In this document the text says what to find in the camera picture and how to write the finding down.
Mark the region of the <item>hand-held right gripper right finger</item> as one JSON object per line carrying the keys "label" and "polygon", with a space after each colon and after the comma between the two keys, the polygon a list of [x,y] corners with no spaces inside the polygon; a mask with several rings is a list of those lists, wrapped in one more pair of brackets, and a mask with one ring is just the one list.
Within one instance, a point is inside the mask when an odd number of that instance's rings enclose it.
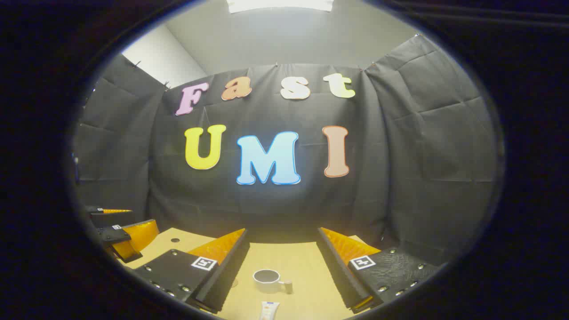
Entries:
{"label": "hand-held right gripper right finger", "polygon": [[440,269],[397,247],[378,249],[323,227],[317,234],[335,286],[354,314],[404,296]]}

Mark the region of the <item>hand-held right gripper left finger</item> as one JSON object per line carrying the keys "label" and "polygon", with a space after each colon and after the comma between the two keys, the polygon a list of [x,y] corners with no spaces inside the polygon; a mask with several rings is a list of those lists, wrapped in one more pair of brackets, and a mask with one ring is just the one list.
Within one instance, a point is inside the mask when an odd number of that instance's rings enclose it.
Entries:
{"label": "hand-held right gripper left finger", "polygon": [[133,272],[173,299],[216,314],[248,253],[247,236],[242,228],[190,251],[169,249]]}

